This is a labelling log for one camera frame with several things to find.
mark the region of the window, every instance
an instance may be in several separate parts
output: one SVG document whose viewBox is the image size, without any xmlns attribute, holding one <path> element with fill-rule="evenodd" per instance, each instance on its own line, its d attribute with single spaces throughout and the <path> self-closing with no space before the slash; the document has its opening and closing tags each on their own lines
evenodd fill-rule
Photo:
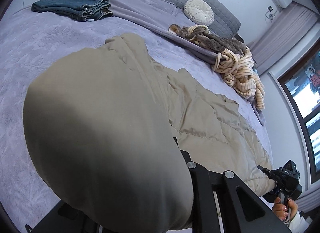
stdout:
<svg viewBox="0 0 320 233">
<path fill-rule="evenodd" d="M 297 114 L 314 183 L 320 179 L 320 39 L 278 81 Z"/>
</svg>

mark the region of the metal bolt head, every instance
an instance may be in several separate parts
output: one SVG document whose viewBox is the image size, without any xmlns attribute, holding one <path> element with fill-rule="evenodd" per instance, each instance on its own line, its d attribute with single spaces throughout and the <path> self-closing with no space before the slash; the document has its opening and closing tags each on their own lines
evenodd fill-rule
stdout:
<svg viewBox="0 0 320 233">
<path fill-rule="evenodd" d="M 224 173 L 224 175 L 225 175 L 225 177 L 227 177 L 227 178 L 229 178 L 229 179 L 232 179 L 234 176 L 235 176 L 235 174 L 232 172 L 232 171 L 226 171 L 225 173 Z"/>
<path fill-rule="evenodd" d="M 195 162 L 193 162 L 193 161 L 190 161 L 190 162 L 187 163 L 187 166 L 188 166 L 188 168 L 193 169 L 193 168 L 195 168 L 197 166 L 197 164 Z"/>
</svg>

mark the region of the white sleeve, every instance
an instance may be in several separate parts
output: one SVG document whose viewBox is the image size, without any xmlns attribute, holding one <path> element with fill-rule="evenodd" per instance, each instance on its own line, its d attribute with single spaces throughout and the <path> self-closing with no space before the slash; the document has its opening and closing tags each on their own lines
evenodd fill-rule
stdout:
<svg viewBox="0 0 320 233">
<path fill-rule="evenodd" d="M 292 233 L 303 233 L 308 227 L 308 222 L 303 217 L 300 217 L 299 211 L 289 224 L 289 229 Z"/>
</svg>

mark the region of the bed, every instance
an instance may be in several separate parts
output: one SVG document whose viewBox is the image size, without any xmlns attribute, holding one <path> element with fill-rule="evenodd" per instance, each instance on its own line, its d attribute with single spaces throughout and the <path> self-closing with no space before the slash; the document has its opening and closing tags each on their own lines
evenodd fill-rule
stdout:
<svg viewBox="0 0 320 233">
<path fill-rule="evenodd" d="M 187 0 L 148 1 L 158 9 L 165 3 L 166 10 L 177 16 L 179 22 L 176 23 L 194 25 L 181 10 Z M 232 38 L 240 22 L 219 1 L 204 1 L 215 13 L 209 29 L 219 36 Z M 85 47 L 97 48 L 107 38 L 125 32 L 140 35 L 150 56 L 165 67 L 176 71 L 185 68 L 204 88 L 238 102 L 239 113 L 255 129 L 272 162 L 266 128 L 260 124 L 250 103 L 190 50 L 123 18 L 77 22 L 49 12 L 31 12 L 29 6 L 10 20 L 0 22 L 0 201 L 20 232 L 25 231 L 25 224 L 34 227 L 59 201 L 37 174 L 26 148 L 22 109 L 29 84 L 58 59 Z"/>
</svg>

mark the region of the person's thumb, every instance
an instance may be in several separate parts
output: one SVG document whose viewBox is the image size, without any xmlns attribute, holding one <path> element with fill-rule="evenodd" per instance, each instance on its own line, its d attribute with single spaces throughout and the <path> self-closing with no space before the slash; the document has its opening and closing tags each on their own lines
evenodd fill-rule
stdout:
<svg viewBox="0 0 320 233">
<path fill-rule="evenodd" d="M 281 201 L 279 197 L 276 197 L 275 201 L 273 202 L 274 204 L 278 204 Z"/>
<path fill-rule="evenodd" d="M 291 209 L 291 213 L 290 213 L 290 221 L 291 221 L 298 212 L 298 205 L 292 199 L 288 199 L 288 207 Z"/>
</svg>

